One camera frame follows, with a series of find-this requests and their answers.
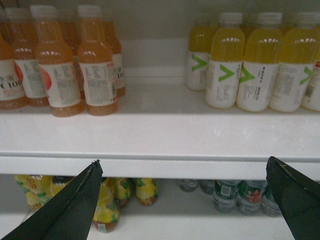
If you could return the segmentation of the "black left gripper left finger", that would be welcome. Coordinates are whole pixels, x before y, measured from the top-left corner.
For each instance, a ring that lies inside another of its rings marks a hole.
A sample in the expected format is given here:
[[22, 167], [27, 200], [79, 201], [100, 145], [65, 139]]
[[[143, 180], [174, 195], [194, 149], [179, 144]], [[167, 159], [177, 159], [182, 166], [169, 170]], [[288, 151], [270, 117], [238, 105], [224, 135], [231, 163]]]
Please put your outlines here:
[[103, 170], [92, 162], [4, 240], [86, 240], [96, 210]]

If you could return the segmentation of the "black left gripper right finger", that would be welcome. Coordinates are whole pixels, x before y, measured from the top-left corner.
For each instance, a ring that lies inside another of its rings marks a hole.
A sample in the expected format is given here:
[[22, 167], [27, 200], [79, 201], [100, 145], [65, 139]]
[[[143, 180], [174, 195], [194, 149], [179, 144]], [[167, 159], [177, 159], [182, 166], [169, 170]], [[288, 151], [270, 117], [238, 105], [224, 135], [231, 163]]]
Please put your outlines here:
[[296, 240], [320, 238], [320, 184], [278, 158], [269, 157], [266, 180]]

